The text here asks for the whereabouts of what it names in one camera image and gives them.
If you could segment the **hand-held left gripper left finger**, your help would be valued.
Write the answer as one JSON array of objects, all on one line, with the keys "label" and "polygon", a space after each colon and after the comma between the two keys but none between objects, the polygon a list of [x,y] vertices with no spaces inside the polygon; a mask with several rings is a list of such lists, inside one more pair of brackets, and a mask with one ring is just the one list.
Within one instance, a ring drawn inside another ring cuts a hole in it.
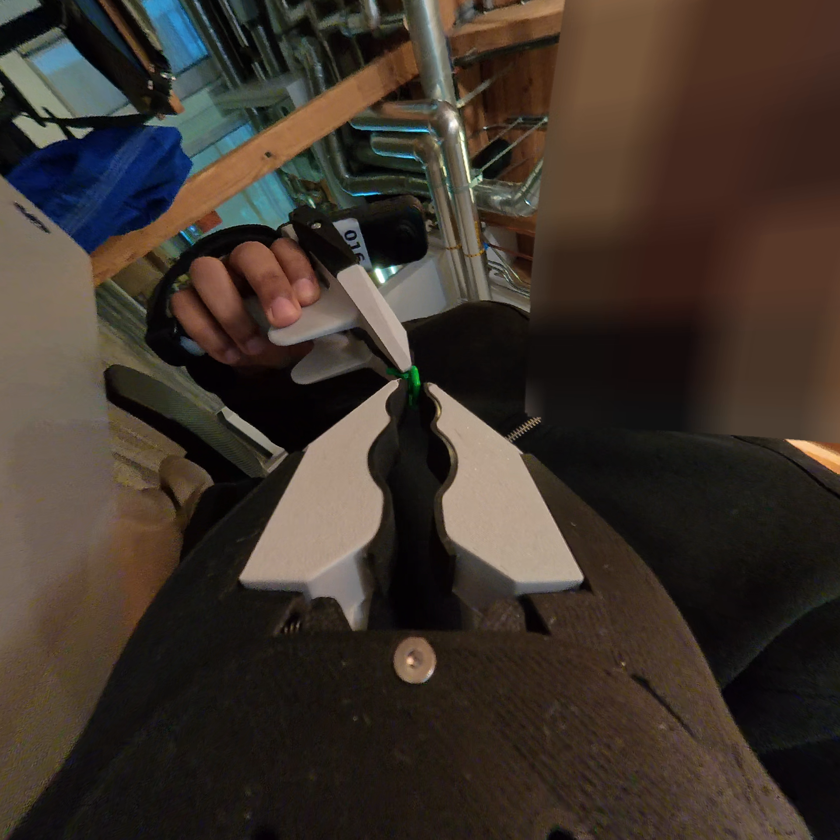
[{"label": "hand-held left gripper left finger", "polygon": [[332,598],[364,630],[386,588],[394,520],[386,479],[403,383],[388,381],[304,450],[239,576],[245,588]]}]

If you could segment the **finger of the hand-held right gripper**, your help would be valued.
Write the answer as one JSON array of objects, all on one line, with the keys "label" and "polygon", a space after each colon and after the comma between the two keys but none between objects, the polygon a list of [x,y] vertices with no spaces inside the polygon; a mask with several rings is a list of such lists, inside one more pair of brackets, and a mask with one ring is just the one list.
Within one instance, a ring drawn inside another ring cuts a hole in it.
[{"label": "finger of the hand-held right gripper", "polygon": [[297,321],[268,329],[267,337],[284,348],[311,343],[310,351],[290,371],[298,385],[315,385],[364,369],[386,380],[393,378],[385,373],[392,364],[360,329],[358,311],[335,281],[322,290],[316,303],[301,310]]},{"label": "finger of the hand-held right gripper", "polygon": [[343,289],[359,313],[360,329],[397,371],[409,371],[413,358],[407,333],[378,286],[360,265],[344,268],[334,281]]}]

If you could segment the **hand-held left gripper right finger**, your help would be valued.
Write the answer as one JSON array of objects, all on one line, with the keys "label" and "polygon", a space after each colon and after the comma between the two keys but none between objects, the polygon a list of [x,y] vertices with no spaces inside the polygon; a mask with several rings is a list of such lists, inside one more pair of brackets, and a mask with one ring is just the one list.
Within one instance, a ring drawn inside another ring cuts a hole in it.
[{"label": "hand-held left gripper right finger", "polygon": [[448,457],[435,501],[440,540],[454,557],[462,601],[565,592],[584,576],[520,449],[438,385],[430,427]]}]

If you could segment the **person's right hand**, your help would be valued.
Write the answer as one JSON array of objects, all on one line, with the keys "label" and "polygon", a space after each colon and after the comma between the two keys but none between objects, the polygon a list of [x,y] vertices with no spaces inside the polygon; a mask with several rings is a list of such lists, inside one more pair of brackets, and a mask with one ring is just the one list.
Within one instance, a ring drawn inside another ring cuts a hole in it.
[{"label": "person's right hand", "polygon": [[312,342],[270,342],[245,305],[255,298],[269,326],[283,329],[319,299],[316,272],[293,240],[279,238],[269,246],[248,241],[224,259],[195,259],[188,275],[190,284],[171,298],[171,313],[215,361],[241,371],[282,370],[312,350]]}]

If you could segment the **person's black jacket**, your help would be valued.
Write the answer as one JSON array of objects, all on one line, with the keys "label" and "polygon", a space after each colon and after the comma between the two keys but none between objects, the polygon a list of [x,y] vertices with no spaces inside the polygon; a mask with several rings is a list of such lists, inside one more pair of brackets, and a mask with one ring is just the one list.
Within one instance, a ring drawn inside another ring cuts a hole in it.
[{"label": "person's black jacket", "polygon": [[[406,324],[421,375],[502,436],[523,409],[529,317],[464,304]],[[299,386],[277,360],[222,339],[185,370],[287,451],[383,380]],[[784,441],[541,422],[535,455],[635,550],[686,619],[751,748],[814,838],[838,838],[838,476]]]}]

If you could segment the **wooden ceiling beam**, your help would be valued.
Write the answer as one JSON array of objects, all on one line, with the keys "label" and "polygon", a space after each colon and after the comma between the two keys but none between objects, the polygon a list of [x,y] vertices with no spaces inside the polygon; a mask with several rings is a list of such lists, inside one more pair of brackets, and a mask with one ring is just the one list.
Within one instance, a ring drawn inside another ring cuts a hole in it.
[{"label": "wooden ceiling beam", "polygon": [[450,70],[452,59],[474,58],[554,37],[560,32],[564,2],[510,5],[479,15],[450,32],[443,29],[437,2],[414,2],[414,6],[419,12],[406,15],[407,42],[191,176],[168,211],[152,224],[100,246],[91,256],[93,284],[114,277],[364,109],[421,76],[431,67],[433,47],[441,46],[444,70]]}]

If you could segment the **person's beige trousers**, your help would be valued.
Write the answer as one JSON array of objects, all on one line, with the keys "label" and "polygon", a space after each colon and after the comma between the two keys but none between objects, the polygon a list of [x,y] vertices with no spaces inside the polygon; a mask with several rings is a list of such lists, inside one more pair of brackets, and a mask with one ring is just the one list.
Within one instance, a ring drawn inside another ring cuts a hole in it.
[{"label": "person's beige trousers", "polygon": [[186,528],[214,480],[183,446],[116,406],[108,427],[116,490],[110,558],[128,637],[179,564]]}]

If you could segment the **silver ventilation ducts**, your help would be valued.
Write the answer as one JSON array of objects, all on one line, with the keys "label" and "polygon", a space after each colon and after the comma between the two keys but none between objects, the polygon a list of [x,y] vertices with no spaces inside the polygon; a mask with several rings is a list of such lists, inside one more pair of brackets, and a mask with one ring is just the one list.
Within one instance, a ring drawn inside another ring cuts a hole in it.
[{"label": "silver ventilation ducts", "polygon": [[[305,41],[298,45],[298,52],[305,78],[314,92],[307,104],[330,87],[320,87],[322,63],[318,53],[310,50]],[[340,203],[370,196],[428,197],[461,301],[488,301],[496,288],[507,288],[510,294],[529,299],[530,288],[522,284],[515,269],[488,261],[481,214],[507,221],[534,219],[543,159],[535,162],[524,182],[485,179],[486,168],[474,170],[469,162],[458,103],[452,61],[451,69],[444,70],[441,46],[437,45],[433,47],[430,67],[421,76],[345,123],[369,134],[373,155],[384,160],[414,161],[422,167],[423,178],[409,171],[369,175],[347,172],[343,147],[333,139],[340,128],[305,151],[315,150],[322,173],[338,188]]]}]

